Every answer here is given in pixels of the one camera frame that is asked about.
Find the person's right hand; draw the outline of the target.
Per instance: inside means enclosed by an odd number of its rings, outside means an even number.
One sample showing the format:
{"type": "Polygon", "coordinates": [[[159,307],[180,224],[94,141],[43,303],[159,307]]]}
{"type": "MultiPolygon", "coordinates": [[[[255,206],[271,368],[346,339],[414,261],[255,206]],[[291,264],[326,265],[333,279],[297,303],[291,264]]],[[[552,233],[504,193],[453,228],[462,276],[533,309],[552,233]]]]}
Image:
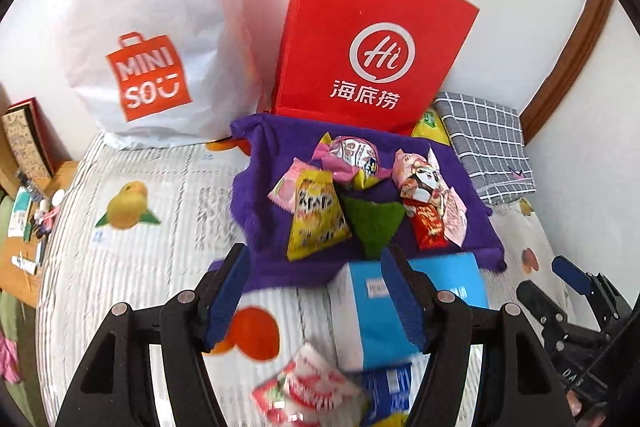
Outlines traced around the person's right hand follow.
{"type": "Polygon", "coordinates": [[[567,392],[566,399],[577,426],[600,427],[605,422],[605,411],[587,410],[574,390],[567,392]]]}

